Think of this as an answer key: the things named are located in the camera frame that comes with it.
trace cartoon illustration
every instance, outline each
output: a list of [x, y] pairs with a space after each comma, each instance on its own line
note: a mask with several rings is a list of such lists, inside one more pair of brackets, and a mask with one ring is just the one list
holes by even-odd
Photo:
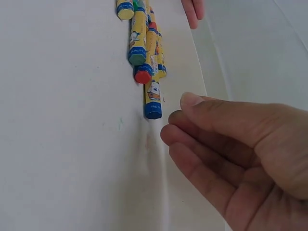
[[148, 89], [148, 96], [151, 100], [160, 100], [159, 83], [152, 79], [151, 86]]
[[140, 33], [134, 31], [133, 33], [131, 33], [130, 35], [130, 41], [129, 41], [129, 45], [133, 46], [135, 45], [135, 41], [139, 41], [140, 39], [138, 39], [138, 36], [140, 35]]

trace crayon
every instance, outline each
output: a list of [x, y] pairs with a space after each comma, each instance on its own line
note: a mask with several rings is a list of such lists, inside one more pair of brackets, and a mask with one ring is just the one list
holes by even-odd
[[138, 0], [133, 0], [134, 12], [138, 9]]
[[157, 69], [158, 69], [158, 77], [165, 77], [164, 73], [164, 64], [163, 64], [163, 55], [161, 53], [161, 43], [158, 36], [157, 44], [156, 44], [156, 55], [157, 55]]
[[116, 13], [121, 20], [129, 20], [134, 16], [132, 0], [117, 0]]
[[146, 84], [151, 81], [153, 69], [155, 68], [155, 50], [157, 43], [157, 26], [156, 23], [150, 23], [149, 31], [146, 33], [146, 61], [143, 65], [137, 67], [135, 80], [137, 83]]
[[163, 65], [163, 74], [161, 77], [165, 77], [167, 75], [167, 68], [166, 68], [166, 61], [165, 61], [165, 55], [164, 55], [164, 47], [162, 44], [162, 34], [160, 32], [160, 28], [158, 27], [158, 41], [159, 41], [159, 50], [161, 53], [161, 58], [162, 58], [162, 65]]
[[150, 6], [150, 16], [151, 16], [151, 22], [156, 23], [155, 14], [154, 14], [152, 6]]
[[148, 21], [150, 24], [152, 22], [151, 21], [151, 11], [150, 11], [150, 0], [145, 0], [145, 7], [146, 7], [147, 16], [148, 16]]
[[[145, 0], [139, 0], [139, 5], [142, 5], [146, 10], [146, 5], [144, 3]], [[149, 31], [149, 20], [148, 20], [148, 14], [145, 15], [145, 32], [147, 33]]]
[[140, 1], [139, 7], [131, 20], [128, 61], [133, 66], [142, 65], [146, 61], [146, 12]]
[[144, 98], [145, 117], [148, 119], [160, 119], [162, 117], [162, 106], [159, 88], [159, 77], [156, 71], [153, 72], [151, 81], [144, 85]]

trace blue crayon cap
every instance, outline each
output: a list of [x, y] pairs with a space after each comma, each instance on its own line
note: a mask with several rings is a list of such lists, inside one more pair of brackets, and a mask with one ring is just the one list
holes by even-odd
[[162, 117], [162, 105], [159, 102], [147, 103], [144, 107], [144, 114], [147, 119], [160, 119]]

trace hand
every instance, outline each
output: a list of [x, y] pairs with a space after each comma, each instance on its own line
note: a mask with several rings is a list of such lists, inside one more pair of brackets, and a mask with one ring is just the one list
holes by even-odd
[[161, 137], [234, 231], [307, 230], [308, 112], [192, 93], [180, 105]]
[[181, 0], [191, 29], [198, 27], [198, 20], [202, 20], [205, 13], [203, 0]]

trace white table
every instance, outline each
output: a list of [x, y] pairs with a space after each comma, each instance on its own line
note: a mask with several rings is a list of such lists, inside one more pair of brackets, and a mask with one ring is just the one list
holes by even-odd
[[205, 88], [180, 1], [152, 5], [169, 73], [149, 122], [113, 1], [1, 1], [1, 231], [224, 229], [159, 138], [181, 94]]

